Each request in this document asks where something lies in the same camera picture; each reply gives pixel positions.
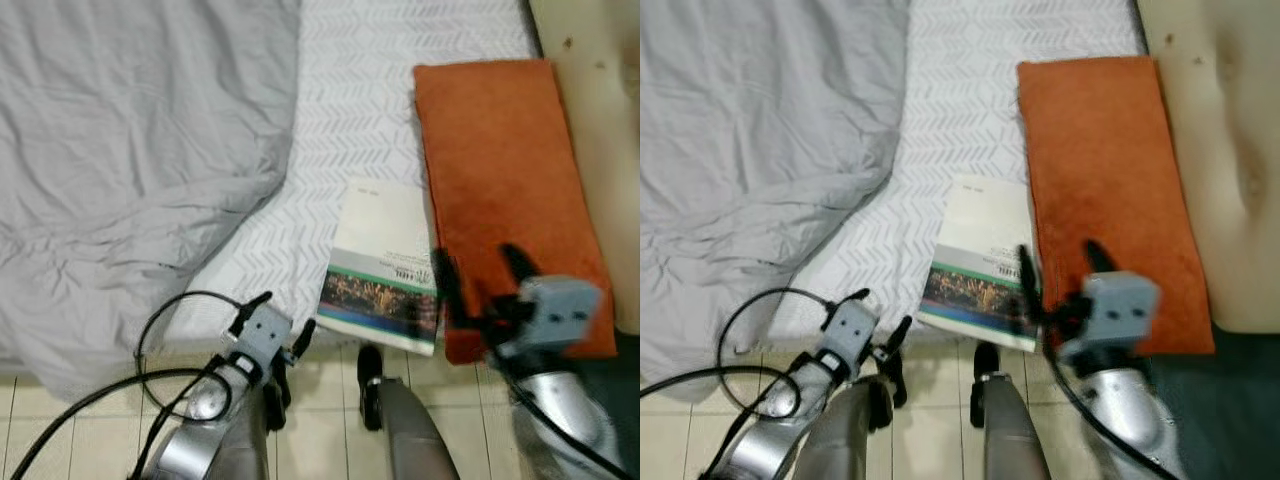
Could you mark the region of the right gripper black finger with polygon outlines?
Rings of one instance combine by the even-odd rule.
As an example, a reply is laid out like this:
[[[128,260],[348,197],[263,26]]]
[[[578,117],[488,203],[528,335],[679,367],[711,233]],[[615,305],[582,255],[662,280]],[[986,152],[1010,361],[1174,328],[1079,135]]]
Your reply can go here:
[[[1085,285],[1111,285],[1119,279],[1115,261],[1097,239],[1087,239],[1084,252],[1091,269],[1084,276]]]
[[[499,246],[499,251],[520,292],[524,292],[530,282],[541,275],[529,253],[517,244],[503,243]]]
[[[431,265],[436,283],[442,312],[445,315],[447,329],[466,328],[468,312],[462,291],[461,275],[454,260],[445,248],[431,251]]]
[[[1041,298],[1038,271],[1028,244],[1018,246],[1018,261],[1027,321],[1044,323],[1046,312]]]

